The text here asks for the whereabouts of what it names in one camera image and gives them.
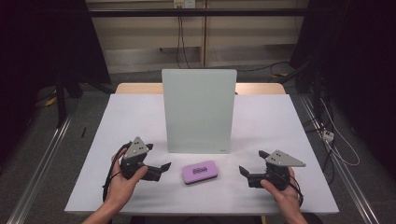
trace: metal rail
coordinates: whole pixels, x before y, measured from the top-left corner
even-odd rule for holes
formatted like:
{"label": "metal rail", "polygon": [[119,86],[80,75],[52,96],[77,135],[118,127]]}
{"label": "metal rail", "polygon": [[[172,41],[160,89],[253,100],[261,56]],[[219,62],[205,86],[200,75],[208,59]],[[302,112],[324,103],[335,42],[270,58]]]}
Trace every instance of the metal rail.
{"label": "metal rail", "polygon": [[56,129],[47,150],[41,159],[37,169],[35,170],[34,175],[29,181],[26,189],[24,190],[20,200],[18,201],[17,205],[15,206],[12,214],[7,222],[7,224],[22,224],[29,213],[30,208],[35,200],[35,196],[39,192],[41,185],[46,177],[46,174],[50,168],[50,165],[55,158],[56,152],[58,151],[59,146],[64,139],[64,135],[69,127],[70,121],[73,118],[78,107],[78,101],[73,106],[71,112],[66,117],[64,124]]}
{"label": "metal rail", "polygon": [[[301,101],[305,107],[306,112],[308,113],[309,118],[313,120],[313,124],[315,128],[319,128],[319,123],[315,119],[314,112],[312,111],[312,103],[311,101],[306,98],[306,96],[301,95]],[[330,145],[327,142],[324,142],[326,146],[326,150],[330,151]],[[350,173],[348,167],[341,161],[331,154],[331,159],[333,161],[334,167],[337,169],[338,174],[341,176],[347,191],[349,192],[353,202],[355,203],[356,207],[358,208],[359,212],[361,213],[361,217],[363,218],[364,222],[367,224],[379,224],[377,217],[375,216],[375,212],[370,205],[369,201],[367,200],[364,193],[361,191],[358,183],[356,182],[355,178],[353,177],[352,173]]]}

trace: gray floor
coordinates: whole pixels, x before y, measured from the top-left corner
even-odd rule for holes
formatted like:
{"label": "gray floor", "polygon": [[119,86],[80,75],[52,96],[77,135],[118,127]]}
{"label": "gray floor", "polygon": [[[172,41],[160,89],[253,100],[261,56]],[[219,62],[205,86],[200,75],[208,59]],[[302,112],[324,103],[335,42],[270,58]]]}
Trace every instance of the gray floor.
{"label": "gray floor", "polygon": [[[254,68],[259,66],[237,66],[237,69]],[[288,73],[290,68],[286,65],[274,67],[273,73]],[[161,81],[159,72],[132,73],[112,75],[113,88],[120,82],[128,81]],[[252,73],[238,73],[239,82],[266,82],[270,79],[269,70],[261,70]],[[108,95],[92,88],[84,88],[82,98],[68,98],[69,105],[78,103],[77,112],[64,136],[60,148],[52,161],[49,171],[39,192],[35,196],[32,207],[25,217],[25,223],[78,223],[85,217],[66,214],[64,207],[74,187],[74,183],[90,149],[95,132],[101,117],[106,109]],[[302,122],[309,120],[302,104],[301,97],[296,93],[293,82],[285,85],[285,90],[290,95],[296,111]],[[396,181],[387,171],[372,157],[369,149],[362,139],[354,135],[347,119],[336,104],[334,110],[334,122],[338,130],[357,149],[361,157],[359,166],[349,167],[362,192],[374,208],[380,223],[393,223],[396,215]],[[21,197],[30,178],[34,175],[37,165],[44,155],[57,124],[56,105],[38,108],[29,129],[21,138],[21,141],[3,164],[3,173],[0,176],[0,223],[7,223],[18,199]],[[314,149],[318,161],[323,164],[326,150],[322,145],[318,134],[307,133],[307,137]],[[348,146],[336,135],[336,145],[340,153],[348,161],[355,160],[355,156]],[[331,175],[331,166],[325,175]],[[336,200],[340,213],[322,216],[324,223],[364,223],[362,216],[352,200],[340,175],[335,173],[335,179],[330,184],[332,194]],[[268,223],[283,223],[278,216],[267,217]],[[114,223],[127,223],[128,217],[116,217]],[[175,223],[173,219],[154,217],[147,223]]]}

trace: wire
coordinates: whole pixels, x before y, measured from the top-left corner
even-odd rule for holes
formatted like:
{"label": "wire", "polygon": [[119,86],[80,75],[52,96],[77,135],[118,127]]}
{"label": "wire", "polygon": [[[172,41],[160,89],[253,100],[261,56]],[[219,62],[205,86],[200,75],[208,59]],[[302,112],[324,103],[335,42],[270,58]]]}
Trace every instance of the wire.
{"label": "wire", "polygon": [[181,43],[183,44],[184,59],[186,60],[187,67],[190,68],[189,62],[187,61],[186,48],[184,48],[183,19],[181,17],[180,17],[180,27],[181,27]]}
{"label": "wire", "polygon": [[259,71],[259,70],[262,70],[262,69],[265,69],[265,68],[269,68],[269,67],[272,67],[272,66],[274,66],[274,65],[277,65],[277,64],[280,64],[280,63],[288,63],[288,62],[278,62],[278,63],[273,63],[273,64],[270,64],[270,65],[266,65],[266,66],[264,66],[264,67],[261,67],[261,68],[254,68],[254,69],[247,69],[247,70],[237,70],[238,72],[253,72],[253,71]]}
{"label": "wire", "polygon": [[[331,118],[332,118],[332,117],[333,117],[333,113],[332,113],[332,107],[331,107],[331,105],[330,105],[330,99],[331,99],[331,97],[330,97],[330,96],[327,96],[326,102],[327,102],[327,104],[328,104],[328,107],[330,108],[330,111],[331,111],[330,114],[331,114]],[[319,117],[320,120],[322,120],[321,116],[322,116],[323,112],[324,112],[324,109],[321,108],[320,117]],[[315,120],[315,119],[318,119],[318,117],[313,117],[311,120],[305,121],[304,123],[302,123],[303,127],[305,127],[306,125],[309,124],[310,121],[313,121],[313,120]],[[322,132],[324,128],[326,128],[326,127],[329,126],[329,124],[331,124],[331,122],[330,122],[330,120],[327,120],[327,123],[326,123],[326,124],[323,125],[322,123],[319,123],[319,124],[318,124],[318,125],[319,125],[318,128],[312,129],[312,130],[305,130],[305,132],[306,132],[306,133],[312,133],[312,132],[316,132],[316,131]]]}
{"label": "wire", "polygon": [[189,62],[187,61],[186,48],[184,47],[183,20],[181,19],[181,17],[178,17],[178,39],[177,39],[177,55],[176,55],[176,61],[177,61],[178,68],[181,68],[180,62],[178,61],[178,50],[180,48],[180,38],[181,38],[181,44],[183,47],[184,59],[186,60],[187,67],[190,68]]}
{"label": "wire", "polygon": [[122,147],[120,147],[120,149],[117,151],[116,155],[114,156],[113,161],[111,162],[111,166],[110,166],[110,169],[108,170],[106,182],[103,185],[103,202],[105,201],[105,199],[107,197],[108,187],[110,186],[111,179],[114,177],[114,176],[111,176],[111,173],[113,172],[114,164],[116,164],[116,161],[119,159],[119,155],[122,152],[122,150],[125,149],[126,147],[128,148],[131,144],[132,144],[132,142],[129,142],[129,143],[123,145]]}
{"label": "wire", "polygon": [[276,175],[281,180],[283,180],[285,183],[287,183],[289,186],[291,186],[298,193],[298,195],[300,196],[298,198],[298,202],[299,202],[300,207],[301,207],[301,205],[303,205],[304,195],[301,193],[300,185],[298,184],[297,180],[293,176],[289,175],[289,177],[291,177],[294,180],[294,182],[296,182],[297,187],[294,186],[293,184],[291,184],[291,182],[286,180],[282,175],[279,175],[279,174],[277,174],[276,172],[273,172],[273,171],[268,171],[267,170],[267,172],[271,172],[272,174]]}
{"label": "wire", "polygon": [[272,65],[270,66],[270,78],[268,79],[268,83],[270,83],[272,81],[272,75],[273,75],[273,71],[272,71]]}
{"label": "wire", "polygon": [[124,172],[124,171],[125,171],[125,169],[124,169],[124,170],[121,170],[121,171],[119,171],[119,172],[117,172],[116,174],[114,174],[113,176],[111,176],[110,179],[113,179],[114,176],[119,175],[120,173],[122,173],[122,172]]}
{"label": "wire", "polygon": [[333,126],[334,129],[337,131],[337,133],[340,134],[341,138],[349,145],[349,147],[350,147],[350,149],[352,149],[353,153],[355,153],[356,158],[358,159],[358,161],[357,161],[356,163],[351,163],[351,162],[345,161],[345,160],[341,157],[341,155],[340,155],[338,152],[335,151],[335,150],[338,151],[337,147],[334,146],[334,149],[335,149],[335,150],[334,150],[334,149],[330,146],[329,142],[328,142],[327,140],[325,140],[325,142],[329,145],[329,149],[330,149],[330,150],[334,153],[334,155],[335,155],[336,157],[338,157],[338,159],[340,159],[343,163],[348,164],[348,165],[351,165],[351,166],[357,166],[357,165],[359,165],[359,164],[361,163],[361,158],[359,157],[358,153],[357,153],[356,150],[353,148],[353,146],[349,144],[349,142],[345,139],[345,137],[338,131],[338,129],[335,127],[335,124],[334,124],[334,122],[332,121],[330,112],[329,112],[329,110],[328,110],[326,104],[323,102],[323,100],[322,100],[321,98],[320,98],[320,101],[323,103],[324,108],[326,109],[326,112],[327,112],[327,114],[329,115],[329,119],[330,119],[330,122],[332,123],[332,126]]}
{"label": "wire", "polygon": [[334,181],[334,177],[335,177],[334,163],[332,162],[332,160],[330,160],[330,156],[331,156],[331,155],[332,155],[332,151],[329,150],[329,151],[327,152],[326,160],[325,160],[325,162],[323,163],[323,167],[321,168],[322,173],[325,174],[326,167],[327,167],[327,163],[328,163],[328,161],[330,161],[330,164],[332,165],[332,175],[331,175],[330,181],[327,182],[328,185],[330,185],[330,184]]}
{"label": "wire", "polygon": [[178,62],[178,49],[180,48],[180,17],[178,17],[178,38],[177,38],[177,53],[176,53],[176,62],[178,68],[181,68],[180,63]]}

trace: person's left hand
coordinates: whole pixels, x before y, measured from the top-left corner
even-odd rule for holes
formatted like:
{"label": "person's left hand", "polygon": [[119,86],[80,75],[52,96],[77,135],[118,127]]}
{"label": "person's left hand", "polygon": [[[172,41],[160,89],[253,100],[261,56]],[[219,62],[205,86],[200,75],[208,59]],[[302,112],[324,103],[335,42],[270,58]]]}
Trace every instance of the person's left hand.
{"label": "person's left hand", "polygon": [[[118,159],[121,158],[126,151],[127,148],[123,149]],[[116,161],[111,173],[111,175],[115,176],[111,179],[105,203],[111,205],[117,210],[121,210],[121,208],[130,200],[132,194],[134,193],[134,187],[136,186],[137,182],[139,182],[139,180],[146,174],[147,171],[148,167],[142,166],[136,171],[134,176],[132,176],[130,179],[126,179],[120,173],[119,161]]]}

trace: person's right hand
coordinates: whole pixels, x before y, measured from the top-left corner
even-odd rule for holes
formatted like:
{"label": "person's right hand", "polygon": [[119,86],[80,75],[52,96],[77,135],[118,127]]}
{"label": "person's right hand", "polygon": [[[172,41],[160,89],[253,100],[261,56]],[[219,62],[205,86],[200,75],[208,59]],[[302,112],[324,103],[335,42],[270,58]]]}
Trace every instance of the person's right hand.
{"label": "person's right hand", "polygon": [[[289,167],[290,176],[294,177],[294,171]],[[291,184],[296,185],[293,178],[290,179]],[[288,186],[285,190],[279,191],[273,184],[267,180],[261,181],[262,187],[270,192],[275,200],[280,214],[286,219],[289,224],[305,224],[307,223],[300,210],[298,202],[298,193]]]}

